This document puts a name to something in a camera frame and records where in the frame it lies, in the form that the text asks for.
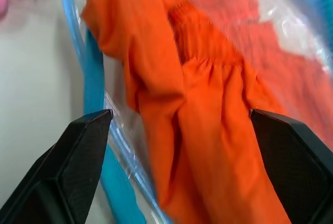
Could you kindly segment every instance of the clothing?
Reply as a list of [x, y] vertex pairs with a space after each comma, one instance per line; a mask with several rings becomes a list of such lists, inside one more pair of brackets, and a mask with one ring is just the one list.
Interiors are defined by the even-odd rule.
[[[158, 201], [175, 223], [290, 223], [249, 113], [289, 115], [280, 92], [301, 81], [286, 85], [292, 75], [283, 63], [282, 80], [270, 73], [278, 58], [293, 67], [294, 55], [279, 48], [270, 23], [258, 22], [258, 7], [257, 0], [87, 0], [82, 12], [101, 51], [123, 65]], [[285, 99], [298, 107], [303, 98], [289, 90]]]

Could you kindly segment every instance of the orange garment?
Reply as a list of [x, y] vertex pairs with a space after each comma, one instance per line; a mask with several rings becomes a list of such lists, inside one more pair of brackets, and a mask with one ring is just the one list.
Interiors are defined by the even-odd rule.
[[82, 17], [123, 64], [158, 201], [175, 223], [290, 223], [249, 118], [254, 107], [287, 113], [258, 75], [269, 76], [263, 58], [289, 54], [258, 23], [256, 0], [87, 0]]

